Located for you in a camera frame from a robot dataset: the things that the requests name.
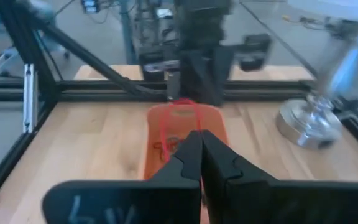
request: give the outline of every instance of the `wire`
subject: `wire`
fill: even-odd
[[[239,1],[239,4],[267,31],[280,43],[285,49],[287,49],[313,76],[317,77],[317,70],[309,64],[300,54],[298,54],[288,43],[286,43],[276,32],[273,31],[266,23],[261,21],[259,17],[250,10],[245,3]]]
[[[128,13],[130,13],[130,12],[135,8],[136,5],[137,5],[137,2],[135,2],[134,5],[133,5],[128,11],[126,11],[126,12],[120,12],[120,14],[122,15],[122,14],[128,14]]]
[[[107,21],[108,15],[110,10],[107,10],[106,15],[104,16],[104,19],[102,21],[98,21],[95,18],[93,18],[91,15],[87,14],[88,17],[96,24],[104,24]]]
[[[55,12],[55,17],[59,15],[63,10],[65,10],[69,5],[71,5],[75,0],[68,1],[63,7],[61,7],[58,11]]]
[[[102,6],[101,9],[109,9],[109,8],[111,8],[111,7],[119,6],[119,2],[117,2],[116,0],[112,0],[112,1],[106,0],[106,1],[104,1],[104,2],[101,2],[101,4],[102,4],[102,3],[108,3],[108,5],[107,5],[107,6]]]
[[[173,40],[166,40],[163,41],[162,44],[163,45],[176,45],[179,39],[173,39]]]
[[[286,22],[291,22],[291,23],[295,23],[295,24],[302,24],[304,28],[310,29],[310,30],[329,30],[324,25],[324,22],[321,22],[321,21],[313,19],[313,18],[308,18],[308,17],[301,16],[299,18],[299,20],[292,21],[288,15],[283,15],[282,19],[284,21],[286,21]]]
[[[170,26],[170,27],[164,29],[164,30],[161,32],[162,39],[165,40],[165,39],[167,38],[167,35],[168,35],[169,33],[171,33],[172,31],[173,31],[173,27],[172,27],[172,26]]]
[[[166,134],[168,116],[169,116],[172,108],[177,105],[193,106],[194,111],[195,111],[195,116],[196,116],[197,131],[201,131],[201,112],[200,112],[200,109],[198,108],[198,105],[193,100],[186,99],[186,98],[172,101],[172,104],[169,104],[168,108],[165,110],[165,113],[164,113],[164,115],[161,119],[161,122],[160,122],[160,140],[161,140],[161,145],[162,145],[162,151],[163,151],[163,154],[165,157],[165,162],[168,162],[169,158],[170,158],[170,153],[168,151],[168,146],[167,146],[167,134]]]
[[[55,67],[55,70],[56,70],[56,72],[57,72],[57,75],[59,76],[59,79],[62,80],[62,81],[64,81],[64,78],[63,78],[63,76],[62,76],[62,73],[60,73],[60,70],[59,70],[59,68],[58,68],[58,66],[57,66],[57,64],[56,64],[56,62],[55,62],[55,59],[53,59],[52,55],[50,54],[50,51],[49,51],[48,47],[46,46],[44,40],[41,38],[41,35],[40,35],[39,31],[36,31],[36,32],[35,32],[35,35],[37,36],[39,42],[40,42],[41,45],[42,45],[42,48],[46,51],[46,53],[47,53],[47,55],[48,55],[50,61],[52,62],[53,66]]]

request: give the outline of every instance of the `wooden tabletop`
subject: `wooden tabletop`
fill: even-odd
[[[139,68],[114,66],[131,79]],[[81,67],[77,79],[100,79]],[[232,79],[310,79],[301,67],[267,67]],[[45,223],[42,197],[55,184],[73,179],[139,179],[147,141],[146,112],[153,103],[59,103],[0,189],[0,223]],[[275,127],[280,103],[226,103],[230,146],[278,179],[358,181],[358,142],[347,130],[332,148],[294,146]]]

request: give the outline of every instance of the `black aluminum frame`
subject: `black aluminum frame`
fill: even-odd
[[[166,82],[130,81],[122,77],[62,31],[44,23],[14,0],[0,0],[0,17],[24,63],[35,65],[39,74],[40,99],[43,102],[35,131],[21,134],[0,163],[0,187],[58,102],[167,101]],[[37,44],[35,29],[54,38],[108,80],[54,80],[42,49]],[[289,98],[304,98],[313,83],[313,81],[228,81],[225,85],[224,98],[226,101],[284,101]],[[23,95],[20,92],[22,89],[23,82],[19,80],[0,82],[0,90],[3,90],[0,91],[0,101],[22,101]],[[343,124],[358,140],[357,111],[355,115],[357,119],[347,119]]]

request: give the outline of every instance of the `metal pole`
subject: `metal pole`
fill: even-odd
[[[130,12],[128,10],[128,0],[119,0],[119,5],[119,13],[121,15],[122,24],[122,38],[124,38],[127,63],[129,65],[135,65],[137,64],[137,57],[135,53],[135,48],[132,44],[132,26],[131,20],[129,19]]]
[[[149,13],[149,17],[152,20],[152,32],[153,32],[153,41],[152,45],[160,44],[160,21],[157,17],[157,12],[154,4],[150,2],[150,0],[146,1],[146,7]]]
[[[144,18],[143,18],[143,0],[136,0],[136,21],[138,29],[136,30],[136,34],[139,37],[140,45],[143,46],[145,44],[144,37]]]

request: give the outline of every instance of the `silver metal base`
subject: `silver metal base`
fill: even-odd
[[[284,102],[277,116],[277,128],[292,143],[308,149],[325,149],[341,137],[342,124],[328,101]]]

